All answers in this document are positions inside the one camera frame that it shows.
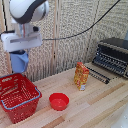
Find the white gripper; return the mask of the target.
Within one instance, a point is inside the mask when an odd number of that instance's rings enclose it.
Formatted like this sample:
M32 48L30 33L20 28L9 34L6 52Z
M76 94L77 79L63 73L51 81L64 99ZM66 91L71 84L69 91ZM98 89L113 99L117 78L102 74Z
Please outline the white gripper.
M6 52L13 52L41 46L42 36L39 28L33 25L27 25L26 29L27 34L24 37L20 37L16 32L3 33L1 35L3 49Z

